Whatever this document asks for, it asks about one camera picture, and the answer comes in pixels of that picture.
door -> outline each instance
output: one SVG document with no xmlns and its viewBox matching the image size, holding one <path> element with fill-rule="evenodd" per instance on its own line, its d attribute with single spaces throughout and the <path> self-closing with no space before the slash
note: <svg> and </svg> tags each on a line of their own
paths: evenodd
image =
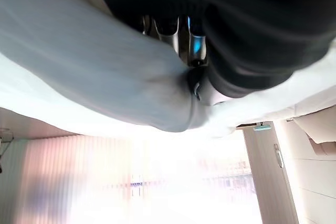
<svg viewBox="0 0 336 224">
<path fill-rule="evenodd" d="M 264 224 L 297 224 L 298 217 L 276 131 L 244 129 L 251 171 Z"/>
</svg>

